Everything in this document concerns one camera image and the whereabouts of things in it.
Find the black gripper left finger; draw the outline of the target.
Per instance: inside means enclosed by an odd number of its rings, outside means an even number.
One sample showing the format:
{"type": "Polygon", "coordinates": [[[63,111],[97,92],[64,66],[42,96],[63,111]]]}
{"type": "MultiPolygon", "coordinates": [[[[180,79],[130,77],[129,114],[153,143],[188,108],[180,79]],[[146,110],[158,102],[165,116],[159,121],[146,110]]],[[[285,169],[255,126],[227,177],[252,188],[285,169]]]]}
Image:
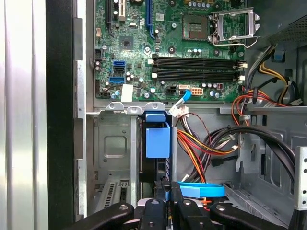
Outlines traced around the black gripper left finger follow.
{"type": "Polygon", "coordinates": [[[168,225],[167,192],[170,182],[155,181],[154,197],[141,199],[137,207],[115,203],[86,218],[67,230],[165,230],[168,225]]]}

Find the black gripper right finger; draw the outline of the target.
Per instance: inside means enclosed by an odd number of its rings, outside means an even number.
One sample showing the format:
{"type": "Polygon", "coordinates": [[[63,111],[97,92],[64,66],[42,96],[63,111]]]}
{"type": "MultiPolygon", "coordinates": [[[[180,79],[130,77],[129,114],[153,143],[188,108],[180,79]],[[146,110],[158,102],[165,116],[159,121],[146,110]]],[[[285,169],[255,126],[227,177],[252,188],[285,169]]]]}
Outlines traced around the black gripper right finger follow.
{"type": "Polygon", "coordinates": [[[170,202],[175,230],[286,229],[229,204],[217,203],[204,214],[195,201],[183,197],[177,182],[170,183],[170,202]]]}

